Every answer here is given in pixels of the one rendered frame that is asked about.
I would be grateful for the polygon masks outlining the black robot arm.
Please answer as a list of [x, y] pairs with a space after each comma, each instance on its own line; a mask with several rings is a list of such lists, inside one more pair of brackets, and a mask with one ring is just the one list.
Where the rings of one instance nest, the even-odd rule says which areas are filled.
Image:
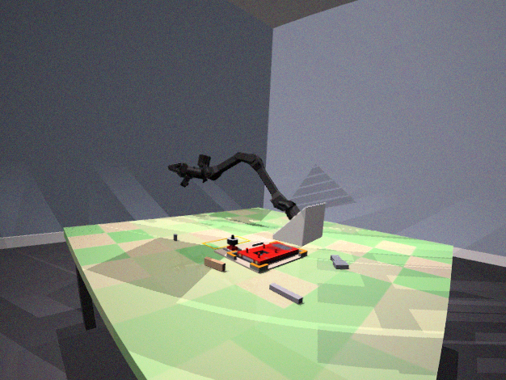
[[[199, 155], [197, 163], [197, 166], [199, 166], [199, 168], [196, 169], [195, 178], [202, 179], [203, 183], [205, 181], [208, 181], [207, 178], [211, 180], [216, 180], [218, 177], [221, 176], [221, 174], [224, 171], [230, 169], [231, 167], [240, 162], [245, 162], [250, 164], [251, 167], [253, 167], [257, 171], [259, 177], [264, 182], [268, 191], [271, 193], [272, 199], [270, 201], [273, 203], [274, 208], [277, 208], [281, 211], [285, 211], [289, 221], [301, 212], [293, 201], [288, 201], [279, 192], [276, 185], [273, 183], [272, 179], [266, 172], [262, 159], [257, 154], [247, 154], [237, 152], [235, 155], [231, 156], [222, 163], [219, 163], [218, 165], [211, 167], [209, 166], [210, 160], [211, 157], [209, 156], [203, 154]], [[180, 185], [183, 187], [188, 186], [190, 179], [192, 179], [191, 176], [184, 175], [184, 178], [180, 183]]]

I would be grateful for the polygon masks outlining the tan rectangular block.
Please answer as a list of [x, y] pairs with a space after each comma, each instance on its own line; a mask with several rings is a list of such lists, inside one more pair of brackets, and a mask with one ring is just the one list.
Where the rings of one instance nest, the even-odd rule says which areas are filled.
[[208, 256], [204, 258], [204, 264], [206, 266], [209, 266], [210, 268], [215, 268], [216, 270], [219, 270], [222, 272], [226, 270], [226, 263], [221, 262], [219, 260], [215, 260], [215, 259], [210, 258]]

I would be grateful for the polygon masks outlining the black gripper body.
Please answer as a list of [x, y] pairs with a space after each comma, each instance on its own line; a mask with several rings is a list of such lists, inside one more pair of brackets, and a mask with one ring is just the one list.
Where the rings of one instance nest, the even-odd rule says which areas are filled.
[[189, 167], [186, 163], [183, 163], [183, 166], [181, 166], [180, 170], [181, 177], [184, 177], [184, 175], [189, 175], [192, 178], [196, 176], [196, 168], [195, 167]]

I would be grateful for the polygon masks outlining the beige flat slab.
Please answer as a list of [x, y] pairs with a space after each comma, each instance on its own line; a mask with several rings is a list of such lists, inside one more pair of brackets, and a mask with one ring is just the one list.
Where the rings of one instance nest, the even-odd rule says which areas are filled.
[[[277, 241], [269, 242], [269, 241], [266, 241], [266, 240], [260, 240], [260, 241], [255, 241], [255, 242], [252, 242], [252, 243], [245, 243], [245, 244], [242, 244], [242, 245], [238, 245], [236, 247], [238, 247], [238, 250], [240, 250], [240, 251], [245, 251], [246, 248], [252, 249], [252, 248], [255, 248], [255, 247], [261, 247], [261, 246], [263, 246], [263, 244], [268, 245], [268, 244], [276, 243], [276, 242]], [[264, 271], [267, 271], [267, 270], [271, 270], [271, 269], [280, 267], [280, 266], [285, 265], [287, 263], [293, 262], [294, 260], [299, 260], [299, 259], [307, 256], [307, 254], [308, 254], [307, 250], [302, 250], [300, 248], [298, 248], [298, 249], [299, 249], [299, 251], [298, 251], [298, 254], [296, 254], [296, 255], [290, 256], [290, 257], [282, 259], [282, 260], [278, 260], [278, 261], [270, 263], [270, 264], [263, 264], [263, 265], [260, 265], [260, 266], [257, 265], [257, 264], [248, 263], [248, 262], [246, 262], [244, 260], [239, 259], [237, 257], [237, 251], [238, 250], [232, 251], [232, 250], [230, 250], [227, 247], [223, 247], [222, 249], [217, 249], [217, 250], [214, 250], [213, 252], [215, 252], [218, 255], [221, 255], [221, 256], [227, 258], [228, 260], [232, 260], [232, 261], [234, 261], [234, 262], [242, 265], [243, 267], [250, 269], [253, 272], [261, 273], [261, 272], [264, 272]]]

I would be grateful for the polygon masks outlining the grey rectangular bar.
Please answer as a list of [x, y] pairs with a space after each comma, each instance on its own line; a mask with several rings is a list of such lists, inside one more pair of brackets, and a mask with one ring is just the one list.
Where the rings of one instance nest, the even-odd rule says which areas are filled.
[[288, 291], [286, 288], [279, 286], [277, 283], [271, 283], [269, 285], [269, 289], [287, 298], [288, 300], [290, 299], [292, 302], [296, 302], [297, 304], [300, 304], [302, 302], [303, 297], [292, 291]]

